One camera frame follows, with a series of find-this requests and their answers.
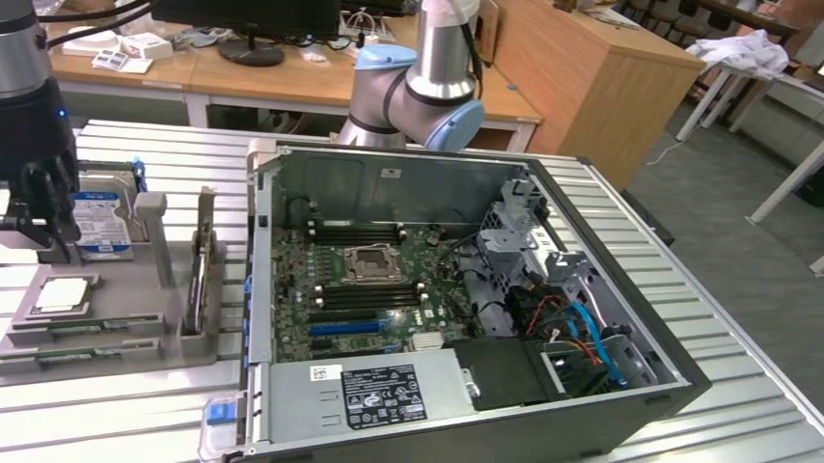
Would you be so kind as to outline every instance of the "computer monitor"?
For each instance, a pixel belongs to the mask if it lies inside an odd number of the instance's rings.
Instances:
[[[153,17],[162,21],[203,27],[225,27],[248,34],[243,41],[225,41],[221,54],[246,66],[274,66],[284,52],[257,37],[317,40],[338,37],[341,0],[165,0]]]
[[[344,9],[357,12],[366,8],[366,13],[384,16],[404,15],[404,0],[344,0]]]

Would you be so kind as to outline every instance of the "aluminum table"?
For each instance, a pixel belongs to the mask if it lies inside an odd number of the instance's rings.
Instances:
[[[91,121],[79,156],[147,164],[169,195],[170,240],[187,240],[202,185],[218,190],[217,231],[230,244],[221,361],[211,366],[0,388],[0,461],[198,460],[201,407],[237,390],[246,258],[249,141],[266,134]],[[309,137],[292,140],[318,141]],[[675,418],[644,427],[591,463],[824,461],[824,419],[592,166],[543,157],[573,204],[616,255],[714,382]],[[563,223],[551,219],[575,249]],[[3,254],[0,332],[34,275],[30,252]]]

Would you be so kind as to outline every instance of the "wooden cabinet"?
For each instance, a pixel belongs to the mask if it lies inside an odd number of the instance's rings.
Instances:
[[[529,152],[592,160],[624,189],[704,63],[644,29],[500,0],[496,67],[544,117]]]

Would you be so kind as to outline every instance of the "hard drive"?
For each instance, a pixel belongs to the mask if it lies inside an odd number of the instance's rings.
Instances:
[[[81,192],[74,200],[81,256],[83,260],[133,260],[133,243],[149,239],[146,225],[134,214],[143,190],[142,164],[85,161],[79,168]]]

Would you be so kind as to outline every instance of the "warning label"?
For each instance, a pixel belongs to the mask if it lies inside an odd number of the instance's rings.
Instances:
[[[426,420],[414,367],[401,365],[341,374],[346,420],[353,429]]]

